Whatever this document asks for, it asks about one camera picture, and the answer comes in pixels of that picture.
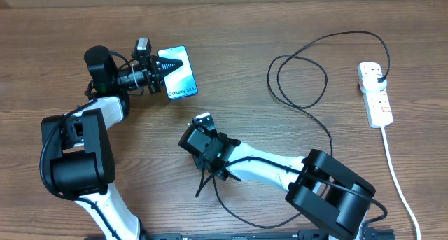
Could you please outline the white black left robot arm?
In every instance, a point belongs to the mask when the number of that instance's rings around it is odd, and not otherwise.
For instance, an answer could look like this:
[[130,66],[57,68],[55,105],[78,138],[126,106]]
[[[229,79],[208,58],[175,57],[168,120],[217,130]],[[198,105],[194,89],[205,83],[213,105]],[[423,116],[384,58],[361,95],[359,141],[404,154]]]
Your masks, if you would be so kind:
[[88,102],[41,122],[41,180],[49,193],[76,202],[98,224],[106,239],[149,239],[142,221],[126,206],[114,183],[116,166],[108,130],[130,112],[130,95],[162,86],[190,74],[188,56],[168,50],[169,57],[151,54],[148,43],[136,45],[131,60],[116,65],[116,52],[98,45],[84,54],[92,80]]

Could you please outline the blue Galaxy smartphone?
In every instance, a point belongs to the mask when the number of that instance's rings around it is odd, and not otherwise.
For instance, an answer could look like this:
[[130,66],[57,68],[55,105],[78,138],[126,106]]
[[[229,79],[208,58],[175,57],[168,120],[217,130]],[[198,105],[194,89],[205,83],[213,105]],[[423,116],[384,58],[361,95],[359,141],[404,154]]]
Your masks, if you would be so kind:
[[197,83],[184,45],[158,51],[159,57],[181,60],[183,65],[164,77],[169,99],[191,97],[198,93]]

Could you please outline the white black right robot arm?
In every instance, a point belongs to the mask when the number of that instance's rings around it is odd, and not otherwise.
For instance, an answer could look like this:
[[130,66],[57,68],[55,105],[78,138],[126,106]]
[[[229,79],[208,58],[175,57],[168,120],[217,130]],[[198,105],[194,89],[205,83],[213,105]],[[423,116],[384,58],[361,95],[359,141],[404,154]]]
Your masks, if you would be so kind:
[[322,150],[287,157],[263,152],[217,131],[209,113],[192,119],[179,146],[209,178],[257,181],[279,188],[286,201],[334,239],[357,239],[375,188]]

